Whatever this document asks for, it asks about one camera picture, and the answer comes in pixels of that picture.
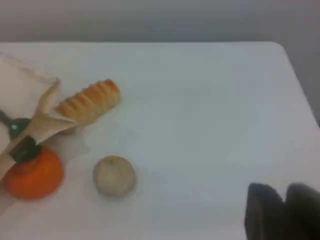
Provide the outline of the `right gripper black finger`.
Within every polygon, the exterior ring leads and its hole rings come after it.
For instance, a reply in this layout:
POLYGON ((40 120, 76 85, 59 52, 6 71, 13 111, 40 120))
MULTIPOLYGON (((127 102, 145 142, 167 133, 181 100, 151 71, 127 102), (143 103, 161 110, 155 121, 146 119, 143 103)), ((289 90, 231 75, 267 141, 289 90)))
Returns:
POLYGON ((284 202, 270 185, 253 182, 247 189, 244 229, 248 240, 283 240, 284 202))
POLYGON ((320 192, 304 183, 292 183, 287 188, 285 205, 309 239, 318 240, 320 192))

